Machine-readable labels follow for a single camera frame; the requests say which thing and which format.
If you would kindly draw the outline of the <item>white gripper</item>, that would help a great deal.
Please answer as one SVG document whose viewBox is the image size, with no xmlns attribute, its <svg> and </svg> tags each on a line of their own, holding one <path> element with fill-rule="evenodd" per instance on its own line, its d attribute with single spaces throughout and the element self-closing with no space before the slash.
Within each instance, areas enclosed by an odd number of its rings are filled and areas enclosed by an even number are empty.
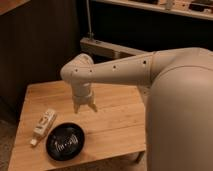
<svg viewBox="0 0 213 171">
<path fill-rule="evenodd" d="M 94 111 L 97 112 L 97 106 L 94 104 L 94 93 L 90 91 L 86 95 L 73 95 L 72 96 L 74 104 L 74 113 L 77 114 L 80 108 L 80 105 L 89 104 L 88 106 Z"/>
</svg>

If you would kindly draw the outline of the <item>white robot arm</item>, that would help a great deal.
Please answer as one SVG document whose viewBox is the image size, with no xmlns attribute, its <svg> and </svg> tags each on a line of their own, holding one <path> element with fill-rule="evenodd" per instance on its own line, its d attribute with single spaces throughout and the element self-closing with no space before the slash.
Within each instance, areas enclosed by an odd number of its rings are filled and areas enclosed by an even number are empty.
<svg viewBox="0 0 213 171">
<path fill-rule="evenodd" d="M 65 64 L 74 107 L 92 106 L 93 83 L 145 86 L 147 171 L 213 171 L 213 51 L 179 48 L 95 64 Z"/>
</svg>

